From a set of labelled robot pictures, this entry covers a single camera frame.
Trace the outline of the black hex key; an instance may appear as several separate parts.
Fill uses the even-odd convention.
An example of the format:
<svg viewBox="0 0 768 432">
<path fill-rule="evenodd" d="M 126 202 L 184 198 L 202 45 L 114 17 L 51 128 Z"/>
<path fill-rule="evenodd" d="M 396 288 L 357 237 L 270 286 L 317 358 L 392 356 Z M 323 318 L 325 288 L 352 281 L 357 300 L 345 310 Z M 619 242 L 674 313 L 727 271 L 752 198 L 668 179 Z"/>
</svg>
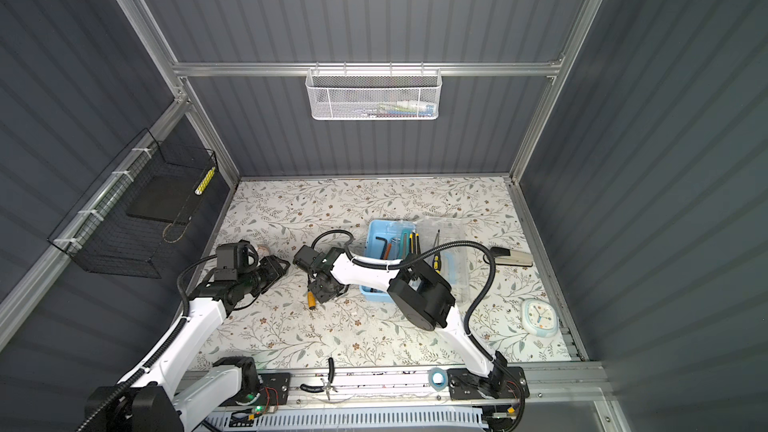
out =
<svg viewBox="0 0 768 432">
<path fill-rule="evenodd" d="M 376 241 L 379 241 L 379 242 L 381 243 L 381 252 L 380 252 L 380 257 L 379 257 L 379 259 L 380 259 L 380 260 L 384 260 L 384 259 L 383 259 L 383 255 L 384 255 L 385 249 L 387 248 L 387 245 L 388 245 L 388 243 L 389 243 L 389 240 L 388 240 L 386 237 L 381 237 L 381 236 L 376 236 L 376 237 L 375 237 L 375 240 L 376 240 Z"/>
</svg>

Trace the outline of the light blue plastic tool box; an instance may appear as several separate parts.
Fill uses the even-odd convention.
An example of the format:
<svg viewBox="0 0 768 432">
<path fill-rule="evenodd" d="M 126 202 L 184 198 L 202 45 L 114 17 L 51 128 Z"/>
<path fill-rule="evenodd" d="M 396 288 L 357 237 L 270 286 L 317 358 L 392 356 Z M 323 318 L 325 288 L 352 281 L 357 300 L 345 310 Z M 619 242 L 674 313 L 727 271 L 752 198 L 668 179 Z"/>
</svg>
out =
<svg viewBox="0 0 768 432">
<path fill-rule="evenodd" d="M 402 258 L 402 241 L 416 231 L 414 222 L 404 220 L 374 219 L 370 222 L 364 256 L 374 259 L 394 260 Z"/>
</svg>

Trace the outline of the teal utility knife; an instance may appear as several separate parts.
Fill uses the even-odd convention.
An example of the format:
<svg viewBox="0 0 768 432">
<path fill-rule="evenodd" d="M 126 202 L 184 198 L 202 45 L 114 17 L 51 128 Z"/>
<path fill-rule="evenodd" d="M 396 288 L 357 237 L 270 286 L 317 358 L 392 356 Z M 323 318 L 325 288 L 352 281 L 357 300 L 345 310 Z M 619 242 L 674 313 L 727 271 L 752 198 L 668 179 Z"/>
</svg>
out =
<svg viewBox="0 0 768 432">
<path fill-rule="evenodd" d="M 401 235 L 400 258 L 405 259 L 410 253 L 410 231 L 404 230 Z"/>
</svg>

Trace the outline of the yellow black utility knife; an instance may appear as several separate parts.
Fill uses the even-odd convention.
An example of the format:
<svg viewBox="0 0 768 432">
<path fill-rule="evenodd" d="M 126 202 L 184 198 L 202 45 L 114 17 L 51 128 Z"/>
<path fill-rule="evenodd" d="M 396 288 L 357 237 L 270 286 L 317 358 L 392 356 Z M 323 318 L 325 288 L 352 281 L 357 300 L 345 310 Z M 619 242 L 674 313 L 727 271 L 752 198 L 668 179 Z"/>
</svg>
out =
<svg viewBox="0 0 768 432">
<path fill-rule="evenodd" d="M 409 234 L 408 245 L 410 254 L 418 254 L 420 252 L 419 234 L 417 232 L 412 231 Z"/>
</svg>

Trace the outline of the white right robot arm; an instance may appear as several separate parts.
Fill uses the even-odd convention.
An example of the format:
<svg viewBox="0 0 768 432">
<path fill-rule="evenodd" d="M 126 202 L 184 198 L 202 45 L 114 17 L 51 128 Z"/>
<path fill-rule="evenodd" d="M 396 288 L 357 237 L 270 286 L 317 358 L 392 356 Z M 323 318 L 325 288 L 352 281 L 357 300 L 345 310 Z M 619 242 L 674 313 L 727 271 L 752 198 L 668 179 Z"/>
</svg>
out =
<svg viewBox="0 0 768 432">
<path fill-rule="evenodd" d="M 451 284 L 429 262 L 452 248 L 475 249 L 488 260 L 486 282 L 465 314 L 456 305 Z M 353 285 L 386 292 L 412 325 L 437 333 L 452 347 L 481 396 L 498 398 L 507 391 L 513 391 L 521 401 L 530 396 L 522 369 L 511 367 L 501 352 L 482 342 L 470 328 L 471 316 L 490 291 L 496 275 L 495 257 L 486 246 L 458 240 L 438 244 L 421 254 L 411 253 L 404 259 L 383 260 L 355 255 L 348 244 L 325 253 L 304 245 L 293 263 L 307 273 L 308 290 L 319 303 L 342 295 Z"/>
</svg>

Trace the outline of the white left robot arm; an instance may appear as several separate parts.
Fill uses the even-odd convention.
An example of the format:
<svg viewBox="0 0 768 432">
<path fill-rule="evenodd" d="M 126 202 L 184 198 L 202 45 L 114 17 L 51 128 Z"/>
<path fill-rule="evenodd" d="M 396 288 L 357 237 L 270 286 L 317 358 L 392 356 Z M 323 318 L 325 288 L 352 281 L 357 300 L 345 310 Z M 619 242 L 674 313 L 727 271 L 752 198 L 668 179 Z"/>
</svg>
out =
<svg viewBox="0 0 768 432">
<path fill-rule="evenodd" d="M 264 384 L 250 357 L 217 360 L 203 378 L 178 389 L 188 366 L 209 336 L 244 296 L 258 297 L 288 271 L 288 261 L 218 260 L 222 278 L 182 296 L 182 314 L 158 343 L 117 384 L 97 388 L 87 400 L 81 431 L 192 431 L 219 406 L 232 402 L 248 419 L 274 411 L 278 391 Z"/>
</svg>

